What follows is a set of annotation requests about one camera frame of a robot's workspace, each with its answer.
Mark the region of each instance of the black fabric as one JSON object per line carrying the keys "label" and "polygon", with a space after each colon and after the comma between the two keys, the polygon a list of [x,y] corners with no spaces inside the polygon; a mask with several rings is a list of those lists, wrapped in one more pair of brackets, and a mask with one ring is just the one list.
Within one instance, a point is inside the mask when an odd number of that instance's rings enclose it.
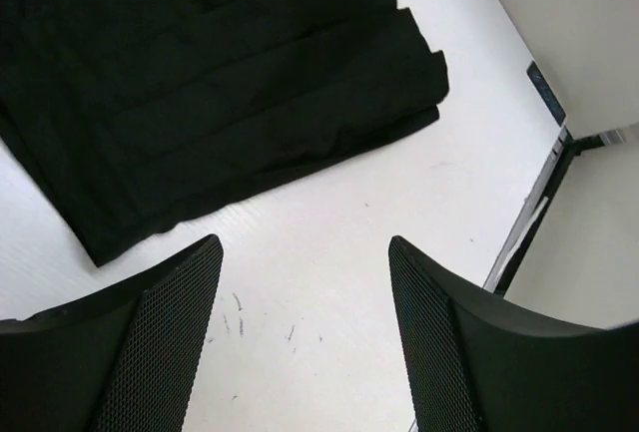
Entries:
{"label": "black fabric", "polygon": [[97,264],[413,133],[448,91],[396,0],[3,1],[0,134]]}

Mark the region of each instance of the small mark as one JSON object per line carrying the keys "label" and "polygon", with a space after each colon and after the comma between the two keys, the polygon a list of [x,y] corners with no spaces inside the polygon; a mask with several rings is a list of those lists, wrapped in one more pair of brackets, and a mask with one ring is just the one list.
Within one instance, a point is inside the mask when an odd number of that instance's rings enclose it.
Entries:
{"label": "small mark", "polygon": [[289,334],[289,337],[287,337],[287,341],[291,342],[291,338],[293,337],[293,333],[296,331],[296,327],[295,325],[293,327],[291,327],[291,333]]}
{"label": "small mark", "polygon": [[238,303],[238,311],[242,310],[242,303],[240,302],[240,299],[238,298],[238,295],[233,293],[233,297],[236,299],[236,302]]}
{"label": "small mark", "polygon": [[437,163],[436,165],[432,165],[429,169],[434,170],[435,168],[442,168],[446,166],[453,166],[453,163],[448,163],[448,162]]}

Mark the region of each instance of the white floor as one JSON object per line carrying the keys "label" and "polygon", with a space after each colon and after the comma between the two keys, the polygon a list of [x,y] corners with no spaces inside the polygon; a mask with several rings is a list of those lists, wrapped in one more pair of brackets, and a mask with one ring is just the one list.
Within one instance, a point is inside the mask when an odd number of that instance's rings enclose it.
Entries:
{"label": "white floor", "polygon": [[639,145],[574,160],[506,298],[564,320],[639,320]]}

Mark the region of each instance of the black strip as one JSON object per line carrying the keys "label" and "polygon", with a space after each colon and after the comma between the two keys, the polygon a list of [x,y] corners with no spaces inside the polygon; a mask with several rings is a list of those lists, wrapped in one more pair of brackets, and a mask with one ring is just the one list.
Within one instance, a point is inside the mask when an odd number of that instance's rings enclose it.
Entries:
{"label": "black strip", "polygon": [[506,266],[506,269],[499,278],[499,282],[497,282],[497,287],[495,288],[494,292],[495,294],[504,295],[506,293],[506,290],[508,290],[508,287],[510,286],[512,279],[514,278],[517,269],[519,269],[519,266],[523,262],[523,259],[528,252],[528,248],[532,244],[532,241],[534,240],[535,235],[539,230],[539,226],[541,225],[543,218],[546,216],[546,213],[550,209],[552,200],[557,194],[557,191],[559,191],[559,186],[566,176],[568,167],[570,167],[572,160],[576,156],[579,156],[582,151],[579,141],[569,142],[569,139],[567,139],[565,143],[566,146],[561,153],[559,160],[557,161],[557,166],[550,175],[550,179],[548,180],[548,183],[546,184],[546,187],[541,194],[541,198],[548,198],[548,205],[546,206],[544,211],[541,212],[535,224],[532,225],[523,242],[521,243],[521,247],[516,251],[512,259]]}
{"label": "black strip", "polygon": [[548,82],[543,77],[543,74],[534,61],[530,63],[530,66],[526,70],[526,73],[528,74],[528,78],[530,78],[530,81],[532,82],[534,87],[537,89],[537,93],[539,93],[539,96],[541,96],[541,99],[546,104],[548,111],[550,111],[550,114],[557,122],[557,125],[563,125],[564,121],[566,120],[566,112],[559,104],[559,100],[550,89]]}
{"label": "black strip", "polygon": [[577,156],[579,156],[584,151],[596,150],[597,148],[603,148],[606,145],[599,135],[594,135],[577,140],[575,142],[575,146],[579,148],[579,152],[577,153]]}

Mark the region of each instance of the mesh panel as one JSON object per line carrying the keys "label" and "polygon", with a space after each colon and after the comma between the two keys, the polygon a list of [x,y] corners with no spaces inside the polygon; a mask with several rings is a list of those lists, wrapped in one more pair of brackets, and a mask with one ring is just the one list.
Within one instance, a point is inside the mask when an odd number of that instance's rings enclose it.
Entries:
{"label": "mesh panel", "polygon": [[392,291],[419,431],[479,432],[451,299],[408,255],[392,242]]}
{"label": "mesh panel", "polygon": [[94,432],[182,430],[221,263],[214,237],[144,295]]}

